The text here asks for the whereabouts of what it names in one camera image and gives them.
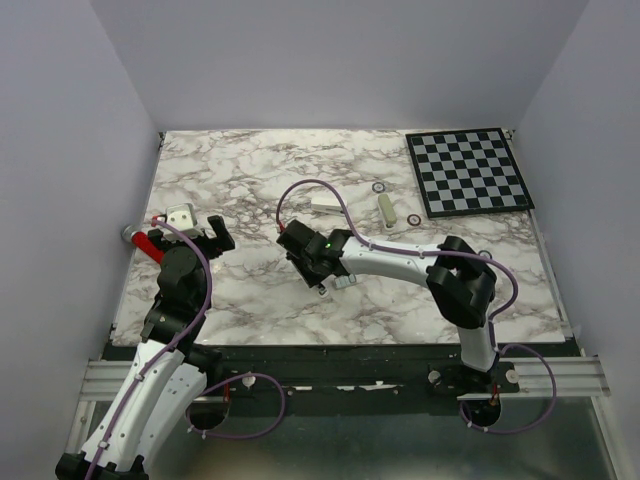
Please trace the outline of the beige green stapler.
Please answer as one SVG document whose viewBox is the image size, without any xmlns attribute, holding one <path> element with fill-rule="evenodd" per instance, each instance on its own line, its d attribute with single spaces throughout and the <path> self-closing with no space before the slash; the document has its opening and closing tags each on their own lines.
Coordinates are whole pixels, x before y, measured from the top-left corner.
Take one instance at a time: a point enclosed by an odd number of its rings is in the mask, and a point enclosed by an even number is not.
<svg viewBox="0 0 640 480">
<path fill-rule="evenodd" d="M 397 215 L 389 196 L 386 193 L 379 194 L 377 205 L 385 228 L 393 228 L 397 224 Z"/>
</svg>

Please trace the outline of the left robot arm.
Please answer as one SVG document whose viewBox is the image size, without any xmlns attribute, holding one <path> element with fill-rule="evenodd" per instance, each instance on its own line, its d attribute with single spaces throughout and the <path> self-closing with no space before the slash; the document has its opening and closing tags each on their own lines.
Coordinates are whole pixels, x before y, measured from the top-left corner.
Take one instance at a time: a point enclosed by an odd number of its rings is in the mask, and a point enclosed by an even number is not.
<svg viewBox="0 0 640 480">
<path fill-rule="evenodd" d="M 144 320 L 131 367 L 107 413 L 77 453 L 65 453 L 59 479 L 146 479 L 161 445 L 198 394 L 222 380 L 220 357 L 196 346 L 211 306 L 210 261 L 235 242 L 219 215 L 197 227 L 187 208 L 168 210 L 156 229 L 131 234 L 132 243 L 159 264 L 159 291 Z"/>
</svg>

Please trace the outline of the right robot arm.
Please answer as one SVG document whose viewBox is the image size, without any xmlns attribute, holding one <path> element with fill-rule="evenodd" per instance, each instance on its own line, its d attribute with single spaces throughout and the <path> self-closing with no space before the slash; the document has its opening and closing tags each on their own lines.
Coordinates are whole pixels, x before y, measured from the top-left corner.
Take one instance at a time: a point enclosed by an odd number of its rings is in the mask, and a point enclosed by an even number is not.
<svg viewBox="0 0 640 480">
<path fill-rule="evenodd" d="M 487 259 L 461 238 L 448 236 L 436 246 L 376 243 L 340 229 L 325 237 L 293 220 L 281 229 L 277 244 L 309 287 L 330 276 L 373 275 L 428 288 L 440 314 L 458 330 L 462 384 L 480 392 L 496 380 L 487 310 L 497 277 Z"/>
</svg>

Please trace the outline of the staple tray with staples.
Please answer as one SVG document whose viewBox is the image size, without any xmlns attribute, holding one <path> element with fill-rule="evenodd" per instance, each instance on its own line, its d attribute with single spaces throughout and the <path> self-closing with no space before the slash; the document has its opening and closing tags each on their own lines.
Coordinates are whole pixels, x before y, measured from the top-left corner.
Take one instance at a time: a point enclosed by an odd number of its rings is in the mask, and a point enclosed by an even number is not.
<svg viewBox="0 0 640 480">
<path fill-rule="evenodd" d="M 337 276 L 334 279 L 334 288 L 336 290 L 349 288 L 357 283 L 357 278 L 355 275 L 343 275 Z"/>
</svg>

